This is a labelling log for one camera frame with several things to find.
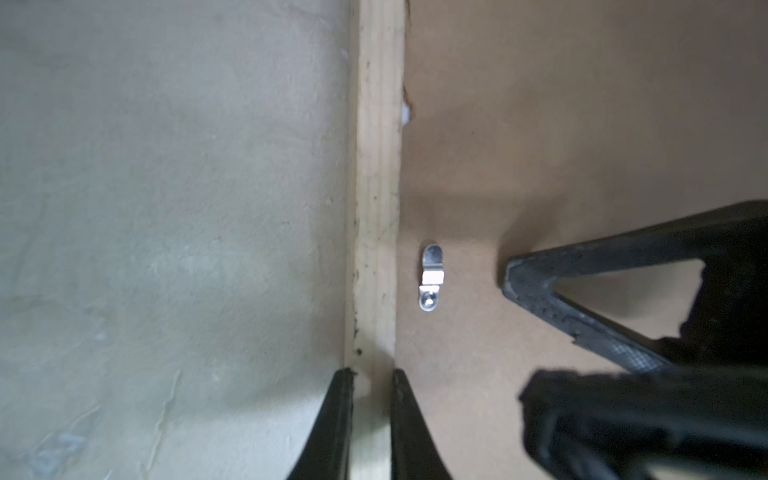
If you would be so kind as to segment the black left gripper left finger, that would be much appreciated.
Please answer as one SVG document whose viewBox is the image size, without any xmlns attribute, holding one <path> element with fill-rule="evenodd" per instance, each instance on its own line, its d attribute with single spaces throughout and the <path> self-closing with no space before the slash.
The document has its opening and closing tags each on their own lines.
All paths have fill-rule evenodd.
<svg viewBox="0 0 768 480">
<path fill-rule="evenodd" d="M 348 478 L 353 424 L 354 373 L 336 371 L 305 446 L 288 480 Z"/>
</svg>

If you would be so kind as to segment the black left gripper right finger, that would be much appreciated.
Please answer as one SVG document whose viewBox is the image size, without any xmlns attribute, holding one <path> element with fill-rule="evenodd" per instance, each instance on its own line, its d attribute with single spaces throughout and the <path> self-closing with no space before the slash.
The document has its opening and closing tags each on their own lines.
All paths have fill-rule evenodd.
<svg viewBox="0 0 768 480">
<path fill-rule="evenodd" d="M 402 369 L 393 372 L 391 394 L 391 478 L 451 479 Z"/>
</svg>

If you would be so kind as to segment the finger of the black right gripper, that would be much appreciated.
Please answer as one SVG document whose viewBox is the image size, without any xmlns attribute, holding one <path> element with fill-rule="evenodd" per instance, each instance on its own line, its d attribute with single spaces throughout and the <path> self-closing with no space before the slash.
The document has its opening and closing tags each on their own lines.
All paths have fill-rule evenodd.
<svg viewBox="0 0 768 480">
<path fill-rule="evenodd" d="M 648 338 L 554 289 L 556 280 L 700 260 L 676 338 Z M 614 236 L 512 257 L 503 295 L 573 343 L 636 373 L 673 365 L 767 365 L 767 203 L 754 200 Z"/>
</svg>

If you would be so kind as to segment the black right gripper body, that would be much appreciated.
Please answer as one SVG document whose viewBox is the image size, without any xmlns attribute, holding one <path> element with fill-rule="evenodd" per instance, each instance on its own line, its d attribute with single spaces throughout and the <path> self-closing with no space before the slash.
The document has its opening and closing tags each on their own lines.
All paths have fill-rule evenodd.
<svg viewBox="0 0 768 480">
<path fill-rule="evenodd" d="M 524 447 L 558 479 L 649 479 L 655 466 L 767 475 L 767 365 L 540 370 L 519 399 Z"/>
</svg>

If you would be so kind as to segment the brown frame backing board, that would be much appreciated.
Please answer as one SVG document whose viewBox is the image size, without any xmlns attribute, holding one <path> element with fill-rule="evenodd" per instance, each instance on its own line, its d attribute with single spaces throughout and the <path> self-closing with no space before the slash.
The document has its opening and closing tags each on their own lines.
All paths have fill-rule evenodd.
<svg viewBox="0 0 768 480">
<path fill-rule="evenodd" d="M 456 479 L 541 479 L 518 395 L 611 364 L 508 301 L 515 255 L 767 195 L 763 1 L 414 1 L 396 361 Z"/>
</svg>

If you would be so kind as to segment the light wooden picture frame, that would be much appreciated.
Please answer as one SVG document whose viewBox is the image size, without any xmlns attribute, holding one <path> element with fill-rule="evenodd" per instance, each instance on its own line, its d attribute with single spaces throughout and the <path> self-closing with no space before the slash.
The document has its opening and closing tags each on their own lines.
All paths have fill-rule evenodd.
<svg viewBox="0 0 768 480">
<path fill-rule="evenodd" d="M 350 4 L 344 363 L 354 377 L 352 479 L 391 476 L 407 6 Z"/>
</svg>

